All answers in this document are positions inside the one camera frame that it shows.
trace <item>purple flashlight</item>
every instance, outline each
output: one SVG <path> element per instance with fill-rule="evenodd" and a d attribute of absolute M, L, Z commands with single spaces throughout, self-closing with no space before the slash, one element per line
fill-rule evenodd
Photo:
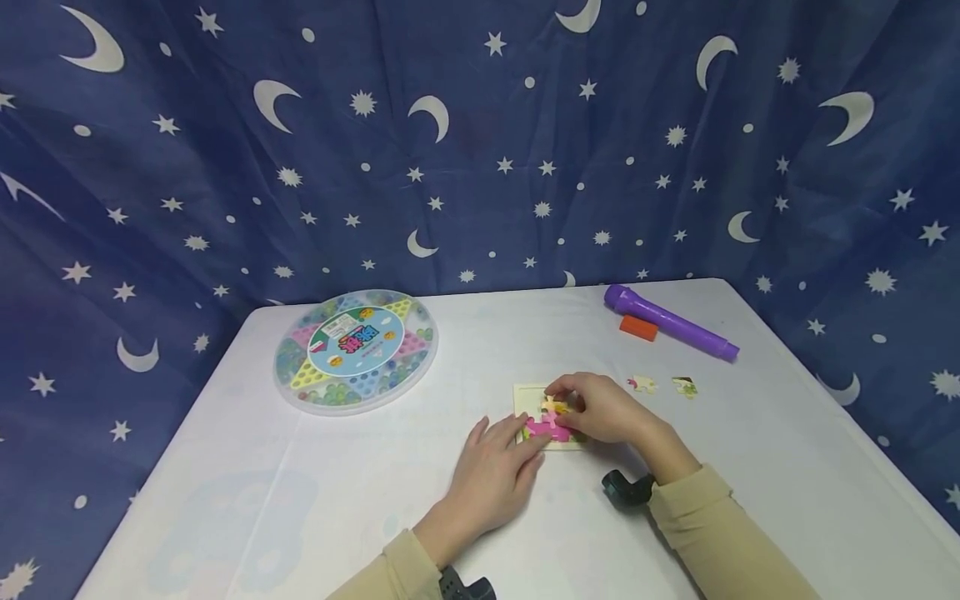
<path fill-rule="evenodd" d="M 669 310 L 660 308 L 624 285 L 614 284 L 610 286 L 607 293 L 603 295 L 603 302 L 613 309 L 613 312 L 621 315 L 632 315 L 643 321 L 648 321 L 668 335 L 711 356 L 733 362 L 736 359 L 736 354 L 740 351 L 740 348 L 719 335 L 710 333 L 687 319 L 678 317 Z"/>

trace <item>hand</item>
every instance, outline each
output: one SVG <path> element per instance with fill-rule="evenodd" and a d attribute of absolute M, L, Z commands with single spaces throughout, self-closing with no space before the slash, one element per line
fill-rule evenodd
<path fill-rule="evenodd" d="M 662 486 L 700 470 L 697 457 L 670 423 L 647 410 L 605 375 L 563 375 L 548 385 L 544 393 L 560 397 L 576 393 L 567 401 L 575 412 L 560 415 L 557 422 L 601 442 L 630 443 Z"/>
<path fill-rule="evenodd" d="M 609 444 L 629 442 L 646 421 L 659 420 L 606 375 L 576 372 L 563 375 L 543 391 L 566 398 L 573 413 L 557 417 L 557 423 Z"/>
<path fill-rule="evenodd" d="M 510 415 L 488 429 L 486 417 L 473 426 L 444 499 L 414 527 L 420 545 L 444 568 L 483 534 L 507 524 L 523 510 L 543 464 L 540 452 L 550 434 L 515 444 L 527 415 Z"/>

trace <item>left hand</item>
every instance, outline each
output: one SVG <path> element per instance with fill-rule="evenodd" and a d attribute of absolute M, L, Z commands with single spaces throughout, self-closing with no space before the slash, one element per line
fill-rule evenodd
<path fill-rule="evenodd" d="M 526 421 L 526 414 L 510 415 L 488 428 L 484 417 L 467 436 L 450 490 L 414 527 L 438 568 L 526 506 L 543 464 L 540 451 L 550 443 L 550 434 L 544 434 L 514 444 Z"/>

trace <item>black object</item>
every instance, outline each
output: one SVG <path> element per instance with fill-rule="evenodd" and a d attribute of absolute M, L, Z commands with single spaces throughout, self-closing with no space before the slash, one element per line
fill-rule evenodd
<path fill-rule="evenodd" d="M 619 470 L 612 470 L 603 478 L 603 493 L 618 509 L 630 509 L 646 504 L 653 494 L 654 476 L 647 473 L 634 483 L 627 481 Z"/>
<path fill-rule="evenodd" d="M 468 588 L 452 566 L 440 573 L 440 595 L 444 600 L 496 600 L 493 586 L 486 577 L 473 582 Z"/>

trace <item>right hand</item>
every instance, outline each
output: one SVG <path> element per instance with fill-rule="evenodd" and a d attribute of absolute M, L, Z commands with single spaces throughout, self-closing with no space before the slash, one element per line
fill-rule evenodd
<path fill-rule="evenodd" d="M 631 442 L 641 425 L 659 420 L 606 375 L 592 372 L 562 375 L 543 392 L 558 399 L 567 398 L 575 411 L 558 416 L 557 423 L 600 442 Z"/>

